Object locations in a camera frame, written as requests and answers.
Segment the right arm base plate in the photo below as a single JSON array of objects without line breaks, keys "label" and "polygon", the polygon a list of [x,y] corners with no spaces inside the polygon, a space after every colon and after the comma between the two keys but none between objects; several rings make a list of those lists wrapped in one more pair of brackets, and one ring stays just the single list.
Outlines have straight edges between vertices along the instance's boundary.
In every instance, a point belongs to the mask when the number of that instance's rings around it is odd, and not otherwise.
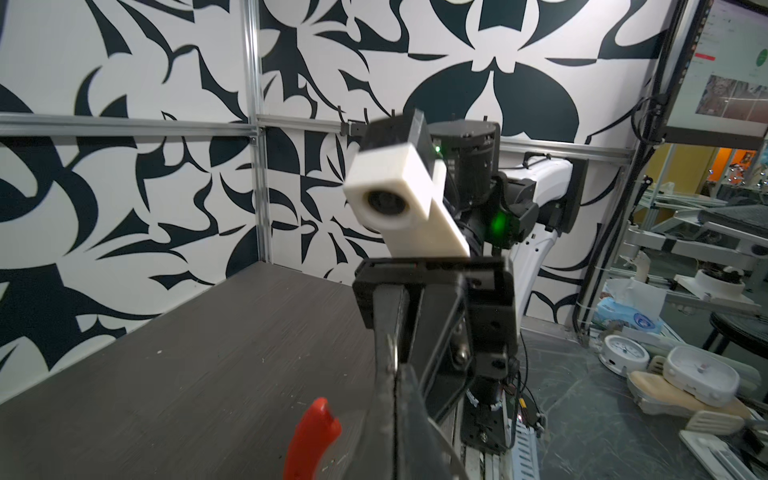
[{"label": "right arm base plate", "polygon": [[504,455],[515,440],[514,395],[508,379],[476,379],[466,391],[461,441],[482,453]]}]

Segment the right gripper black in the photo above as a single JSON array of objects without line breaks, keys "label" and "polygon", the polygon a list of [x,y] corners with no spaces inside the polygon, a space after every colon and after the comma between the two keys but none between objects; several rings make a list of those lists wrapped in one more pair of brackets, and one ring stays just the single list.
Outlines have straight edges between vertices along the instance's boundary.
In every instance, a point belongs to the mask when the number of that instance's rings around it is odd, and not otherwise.
[{"label": "right gripper black", "polygon": [[519,336],[513,274],[501,258],[370,258],[352,288],[374,333],[377,382],[411,367],[434,420],[475,384],[482,402],[496,403]]}]

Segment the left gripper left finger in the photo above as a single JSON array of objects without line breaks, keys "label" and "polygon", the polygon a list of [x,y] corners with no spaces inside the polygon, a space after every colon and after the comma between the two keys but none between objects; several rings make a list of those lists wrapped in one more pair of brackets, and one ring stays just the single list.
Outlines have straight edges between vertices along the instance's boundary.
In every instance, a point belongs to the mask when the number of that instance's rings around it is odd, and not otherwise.
[{"label": "left gripper left finger", "polygon": [[396,413],[396,377],[379,372],[353,455],[354,479],[396,478]]}]

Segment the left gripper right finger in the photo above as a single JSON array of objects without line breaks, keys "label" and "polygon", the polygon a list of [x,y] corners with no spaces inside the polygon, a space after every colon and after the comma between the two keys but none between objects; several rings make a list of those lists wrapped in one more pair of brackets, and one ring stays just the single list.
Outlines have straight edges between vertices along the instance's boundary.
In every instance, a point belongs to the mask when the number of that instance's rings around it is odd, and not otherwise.
[{"label": "left gripper right finger", "polygon": [[442,432],[433,425],[415,371],[401,365],[396,380],[395,479],[458,479]]}]

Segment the metal keyring with red grip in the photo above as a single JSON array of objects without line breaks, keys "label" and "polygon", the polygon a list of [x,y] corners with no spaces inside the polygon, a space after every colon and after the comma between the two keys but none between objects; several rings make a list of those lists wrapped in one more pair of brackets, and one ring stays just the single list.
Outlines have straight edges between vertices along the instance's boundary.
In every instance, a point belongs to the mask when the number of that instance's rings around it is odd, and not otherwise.
[{"label": "metal keyring with red grip", "polygon": [[[324,397],[315,399],[306,409],[297,424],[284,457],[282,477],[284,479],[314,479],[317,477],[321,460],[326,451],[340,437],[342,425],[334,415],[329,401]],[[451,457],[451,468],[458,479],[468,477],[450,443],[444,445]]]}]

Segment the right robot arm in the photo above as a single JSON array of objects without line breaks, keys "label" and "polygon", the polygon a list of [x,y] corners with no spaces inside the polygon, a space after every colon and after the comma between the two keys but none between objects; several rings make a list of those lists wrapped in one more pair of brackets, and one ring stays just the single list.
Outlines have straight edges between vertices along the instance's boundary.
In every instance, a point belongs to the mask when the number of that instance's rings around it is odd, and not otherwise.
[{"label": "right robot arm", "polygon": [[499,156],[493,122],[417,113],[366,128],[343,192],[388,250],[353,282],[375,338],[373,421],[437,420],[466,392],[493,404],[515,372],[519,318],[575,223],[586,164],[528,152],[504,170]]}]

